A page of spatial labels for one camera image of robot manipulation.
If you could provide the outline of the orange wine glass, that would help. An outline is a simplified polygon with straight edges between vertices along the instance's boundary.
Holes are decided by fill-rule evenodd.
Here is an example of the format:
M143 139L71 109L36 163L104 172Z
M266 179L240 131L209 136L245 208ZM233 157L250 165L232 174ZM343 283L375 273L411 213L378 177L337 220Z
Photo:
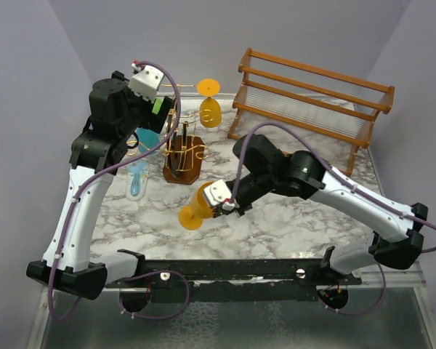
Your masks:
M202 226L204 220L213 217L213 210L203 197L203 190L209 185L211 185L211 182L205 182L195 192L190 203L179 211L178 220L183 228L197 230Z
M214 96L220 91L219 82L214 79L203 79L198 82L197 91L205 97L199 108L201 124L206 128L218 127L222 122L222 111Z

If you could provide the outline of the blue plastic wine glass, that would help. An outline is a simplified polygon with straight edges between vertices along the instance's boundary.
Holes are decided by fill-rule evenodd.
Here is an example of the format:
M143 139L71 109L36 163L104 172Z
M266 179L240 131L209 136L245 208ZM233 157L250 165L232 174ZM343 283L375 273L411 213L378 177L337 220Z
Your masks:
M139 153L147 153L151 148L154 148L159 144L159 136L152 130L137 128L136 135L139 138L139 145L137 150Z

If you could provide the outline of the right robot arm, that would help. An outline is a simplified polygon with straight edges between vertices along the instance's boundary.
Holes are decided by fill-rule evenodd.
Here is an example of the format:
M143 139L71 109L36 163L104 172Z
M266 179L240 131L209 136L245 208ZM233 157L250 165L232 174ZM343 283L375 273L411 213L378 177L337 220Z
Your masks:
M323 256L320 278L336 284L356 269L375 263L406 270L422 253L422 224L428 208L395 203L345 177L338 169L326 169L309 151L283 154L264 135L252 135L245 152L243 141L233 154L244 160L249 173L225 183L226 199L233 197L240 214L268 193L297 197L324 204L368 226L372 232L345 246L332 246Z

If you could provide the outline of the green plastic wine glass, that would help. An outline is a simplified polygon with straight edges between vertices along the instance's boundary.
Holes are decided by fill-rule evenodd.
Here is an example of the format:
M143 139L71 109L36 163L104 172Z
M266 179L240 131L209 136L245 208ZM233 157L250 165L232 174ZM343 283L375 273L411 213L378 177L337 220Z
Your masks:
M154 114L158 114L158 112L160 111L162 103L163 103L163 100L161 98L155 99L155 102L153 103L153 108L152 108L152 112Z

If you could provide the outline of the orange wine glass front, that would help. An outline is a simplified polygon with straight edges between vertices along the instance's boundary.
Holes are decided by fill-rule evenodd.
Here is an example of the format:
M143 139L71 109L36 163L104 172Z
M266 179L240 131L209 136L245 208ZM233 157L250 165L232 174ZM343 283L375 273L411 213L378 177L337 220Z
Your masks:
M203 190L209 185L211 185L211 182L205 182L195 192L190 203L179 211L178 220L183 228L197 230L202 226L204 220L213 217L213 210L203 197Z

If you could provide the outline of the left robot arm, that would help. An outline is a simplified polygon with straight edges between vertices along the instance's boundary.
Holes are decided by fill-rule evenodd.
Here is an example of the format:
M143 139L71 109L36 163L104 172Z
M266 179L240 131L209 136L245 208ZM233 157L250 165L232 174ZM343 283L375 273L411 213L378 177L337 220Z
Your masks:
M127 141L138 128L160 133L174 101L165 97L155 106L164 74L152 66L128 79L115 71L96 81L89 93L90 115L73 141L68 192L43 257L28 263L27 277L50 289L88 300L123 279L141 285L146 269L141 257L120 250L100 261L90 260L90 245L102 201L128 151Z

